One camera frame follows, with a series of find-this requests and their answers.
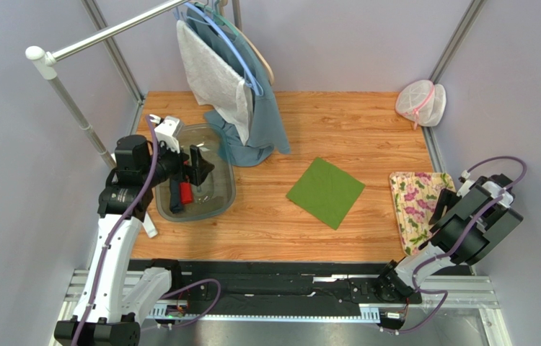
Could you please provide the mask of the green paper napkin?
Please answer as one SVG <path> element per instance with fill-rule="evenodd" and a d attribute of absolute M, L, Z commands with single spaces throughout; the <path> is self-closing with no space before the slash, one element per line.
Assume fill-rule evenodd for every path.
<path fill-rule="evenodd" d="M 288 191 L 286 197 L 336 230 L 364 188 L 363 182 L 317 157 Z"/>

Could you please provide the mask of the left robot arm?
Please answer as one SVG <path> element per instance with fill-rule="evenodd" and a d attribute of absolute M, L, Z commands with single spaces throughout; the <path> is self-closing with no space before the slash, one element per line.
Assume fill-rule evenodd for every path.
<path fill-rule="evenodd" d="M 185 153 L 142 135 L 121 138 L 116 168 L 99 196 L 97 243 L 73 315 L 58 321 L 53 336 L 62 345 L 137 345 L 141 325 L 180 276 L 176 261 L 148 267 L 128 294 L 123 292 L 133 245 L 153 200 L 153 188 L 171 178 L 205 182 L 215 166 L 197 146 Z"/>

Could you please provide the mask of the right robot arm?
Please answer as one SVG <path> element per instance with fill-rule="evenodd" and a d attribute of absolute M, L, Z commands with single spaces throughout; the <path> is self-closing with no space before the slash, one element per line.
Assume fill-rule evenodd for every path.
<path fill-rule="evenodd" d="M 513 186 L 505 174 L 494 174 L 467 179 L 458 192 L 442 190 L 429 221 L 431 237 L 417 254 L 384 267 L 374 281 L 374 295 L 384 302 L 404 302 L 438 271 L 483 259 L 524 219 L 511 207 Z"/>

